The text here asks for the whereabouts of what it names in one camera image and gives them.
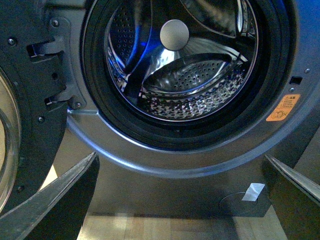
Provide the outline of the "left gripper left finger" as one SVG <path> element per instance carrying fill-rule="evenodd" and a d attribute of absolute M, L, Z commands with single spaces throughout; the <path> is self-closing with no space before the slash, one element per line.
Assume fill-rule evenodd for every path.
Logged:
<path fill-rule="evenodd" d="M 0 218 L 2 240 L 76 240 L 94 196 L 100 159 L 93 152 Z"/>

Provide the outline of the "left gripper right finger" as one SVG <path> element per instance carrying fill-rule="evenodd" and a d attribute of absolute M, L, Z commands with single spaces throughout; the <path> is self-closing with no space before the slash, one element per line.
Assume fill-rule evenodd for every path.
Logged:
<path fill-rule="evenodd" d="M 320 185 L 266 154 L 268 198 L 289 240 L 320 238 Z"/>

